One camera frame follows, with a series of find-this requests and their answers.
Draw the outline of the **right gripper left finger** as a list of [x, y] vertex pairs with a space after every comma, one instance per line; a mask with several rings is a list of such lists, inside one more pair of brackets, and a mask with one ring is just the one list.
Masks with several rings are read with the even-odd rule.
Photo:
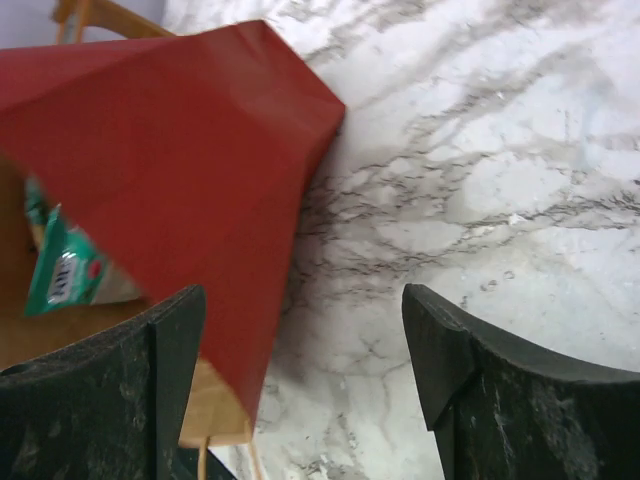
[[194, 479], [178, 445], [206, 313], [186, 287], [1, 372], [4, 479]]

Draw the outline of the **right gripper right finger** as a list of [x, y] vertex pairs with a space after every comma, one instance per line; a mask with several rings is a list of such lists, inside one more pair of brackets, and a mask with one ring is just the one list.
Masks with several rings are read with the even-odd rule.
[[407, 285], [402, 319], [448, 479], [635, 479], [639, 376], [541, 347]]

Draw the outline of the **green Fox's candy bag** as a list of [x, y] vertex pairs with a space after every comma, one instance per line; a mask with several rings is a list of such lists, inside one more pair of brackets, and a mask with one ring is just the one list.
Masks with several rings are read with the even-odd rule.
[[24, 210], [38, 249], [24, 313], [35, 316], [77, 305], [137, 300], [141, 290], [97, 249], [79, 226], [52, 206], [37, 179], [25, 181]]

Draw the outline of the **red brown paper bag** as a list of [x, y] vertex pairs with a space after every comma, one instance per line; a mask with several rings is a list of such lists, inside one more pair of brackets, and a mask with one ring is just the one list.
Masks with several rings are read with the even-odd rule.
[[[253, 432], [303, 193], [344, 104], [264, 22], [1, 53], [1, 372], [200, 286], [178, 441]], [[28, 317], [28, 176], [141, 290]]]

